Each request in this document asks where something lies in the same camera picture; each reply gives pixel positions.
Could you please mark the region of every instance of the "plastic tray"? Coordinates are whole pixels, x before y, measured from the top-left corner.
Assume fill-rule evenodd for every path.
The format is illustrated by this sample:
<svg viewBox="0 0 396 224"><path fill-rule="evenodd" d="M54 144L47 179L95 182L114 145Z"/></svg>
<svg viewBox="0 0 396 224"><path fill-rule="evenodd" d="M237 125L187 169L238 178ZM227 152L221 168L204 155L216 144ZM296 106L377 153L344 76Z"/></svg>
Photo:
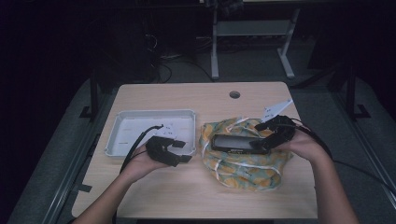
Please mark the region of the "plastic tray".
<svg viewBox="0 0 396 224"><path fill-rule="evenodd" d="M132 145L148 128L155 125L171 124L177 140L186 142L183 148L168 147L177 155L195 155L195 113L192 110L131 110L121 111L114 122L106 145L110 157L125 157ZM157 130L148 132L139 146L147 142Z"/></svg>

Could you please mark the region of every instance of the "hand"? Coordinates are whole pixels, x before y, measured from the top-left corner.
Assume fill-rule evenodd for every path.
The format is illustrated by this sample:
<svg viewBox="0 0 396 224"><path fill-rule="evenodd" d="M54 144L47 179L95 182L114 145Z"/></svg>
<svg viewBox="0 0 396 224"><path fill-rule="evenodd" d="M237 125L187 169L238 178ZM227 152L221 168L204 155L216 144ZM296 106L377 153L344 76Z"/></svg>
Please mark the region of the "hand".
<svg viewBox="0 0 396 224"><path fill-rule="evenodd" d="M330 158L326 151L311 136L300 130L296 130L291 141L276 147L276 149L292 151L310 162Z"/></svg>
<svg viewBox="0 0 396 224"><path fill-rule="evenodd" d="M152 160L146 150L146 145L137 148L132 154L132 157L134 158L125 166L125 169L121 173L122 175L126 175L130 178L132 182L143 178L151 171L168 166L161 162Z"/></svg>

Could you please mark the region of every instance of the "person's left hand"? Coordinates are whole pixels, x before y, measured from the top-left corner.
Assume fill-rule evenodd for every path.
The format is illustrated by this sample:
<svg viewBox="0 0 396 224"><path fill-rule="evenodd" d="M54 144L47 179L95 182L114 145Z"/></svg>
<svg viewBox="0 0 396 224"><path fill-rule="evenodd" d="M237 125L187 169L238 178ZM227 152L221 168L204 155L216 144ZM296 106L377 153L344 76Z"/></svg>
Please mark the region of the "person's left hand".
<svg viewBox="0 0 396 224"><path fill-rule="evenodd" d="M146 145L137 148L132 154L132 157L134 158L128 163L128 165L125 166L125 169L122 171L122 174L132 178L132 181L143 178L151 171L168 166L164 163L152 160L146 151Z"/></svg>

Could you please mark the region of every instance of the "table leg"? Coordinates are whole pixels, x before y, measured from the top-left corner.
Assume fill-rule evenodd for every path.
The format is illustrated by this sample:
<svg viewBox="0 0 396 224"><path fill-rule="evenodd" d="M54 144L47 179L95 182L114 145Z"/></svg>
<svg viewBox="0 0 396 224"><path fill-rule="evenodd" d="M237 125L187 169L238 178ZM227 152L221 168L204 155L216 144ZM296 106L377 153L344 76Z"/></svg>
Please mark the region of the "table leg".
<svg viewBox="0 0 396 224"><path fill-rule="evenodd" d="M212 37L212 54L211 54L211 65L212 65L212 78L219 79L219 65L218 65L218 8L215 5L213 12L213 37Z"/></svg>
<svg viewBox="0 0 396 224"><path fill-rule="evenodd" d="M294 78L294 73L293 73L293 70L291 69L288 57L286 56L286 53L288 52L289 44L290 44L291 38L293 37L293 32L294 32L294 28L296 26L296 22L297 22L299 13L300 13L299 8L294 10L293 16L290 20L288 31L286 32L286 42L282 48L277 49L277 53L279 55L280 61L283 64L283 68L285 69L286 76L288 78Z"/></svg>

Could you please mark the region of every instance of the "cloth bag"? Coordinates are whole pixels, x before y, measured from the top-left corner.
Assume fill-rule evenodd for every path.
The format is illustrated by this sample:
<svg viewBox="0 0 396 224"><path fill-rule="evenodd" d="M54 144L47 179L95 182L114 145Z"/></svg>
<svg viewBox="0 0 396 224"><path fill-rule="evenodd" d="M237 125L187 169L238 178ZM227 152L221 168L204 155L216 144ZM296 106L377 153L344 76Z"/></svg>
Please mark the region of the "cloth bag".
<svg viewBox="0 0 396 224"><path fill-rule="evenodd" d="M256 191L280 185L283 167L292 157L290 152L272 150L267 155L241 155L211 148L210 140L216 133L254 137L272 133L269 130L257 132L254 126L259 123L259 119L239 117L206 123L202 127L199 147L204 165L226 187Z"/></svg>

